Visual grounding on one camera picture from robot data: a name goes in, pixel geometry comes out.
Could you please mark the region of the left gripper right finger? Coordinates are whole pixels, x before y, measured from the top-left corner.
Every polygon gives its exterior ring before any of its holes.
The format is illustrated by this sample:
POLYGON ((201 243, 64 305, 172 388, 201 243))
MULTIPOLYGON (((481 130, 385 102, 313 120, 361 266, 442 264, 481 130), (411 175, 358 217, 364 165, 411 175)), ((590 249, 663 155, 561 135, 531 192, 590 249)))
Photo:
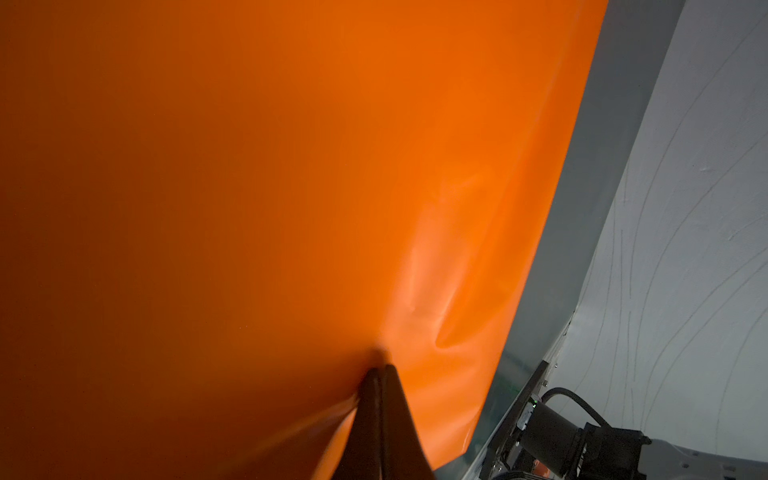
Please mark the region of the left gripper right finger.
POLYGON ((396 368, 388 364, 381 379, 382 478, 434 480, 421 446, 396 368))

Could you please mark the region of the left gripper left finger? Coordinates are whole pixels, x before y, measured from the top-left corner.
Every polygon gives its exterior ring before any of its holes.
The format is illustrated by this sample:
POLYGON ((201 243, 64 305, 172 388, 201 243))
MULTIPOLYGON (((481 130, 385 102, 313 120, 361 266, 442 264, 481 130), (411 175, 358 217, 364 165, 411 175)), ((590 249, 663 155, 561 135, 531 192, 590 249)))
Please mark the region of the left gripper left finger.
POLYGON ((333 480, 382 478, 382 373, 367 372, 358 389, 358 404, 333 480))

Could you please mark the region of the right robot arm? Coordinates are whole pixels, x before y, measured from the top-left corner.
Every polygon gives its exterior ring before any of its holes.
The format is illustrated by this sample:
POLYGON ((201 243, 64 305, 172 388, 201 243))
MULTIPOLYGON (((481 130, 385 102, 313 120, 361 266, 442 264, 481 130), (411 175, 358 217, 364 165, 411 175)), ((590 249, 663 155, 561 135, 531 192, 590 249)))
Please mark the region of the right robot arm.
POLYGON ((492 438, 480 479, 765 479, 765 462, 704 453, 613 427, 564 388, 518 398, 492 438), (592 421, 578 427, 547 404, 574 401, 592 421))

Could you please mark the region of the orange wrapping paper sheet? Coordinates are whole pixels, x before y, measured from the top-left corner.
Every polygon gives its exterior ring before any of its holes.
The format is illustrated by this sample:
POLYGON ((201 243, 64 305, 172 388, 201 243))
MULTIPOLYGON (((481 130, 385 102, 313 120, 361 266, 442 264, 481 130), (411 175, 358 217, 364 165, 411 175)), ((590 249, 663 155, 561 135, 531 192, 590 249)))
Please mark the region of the orange wrapping paper sheet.
POLYGON ((603 1, 5 1, 1 475, 309 479, 366 371, 464 454, 603 1))

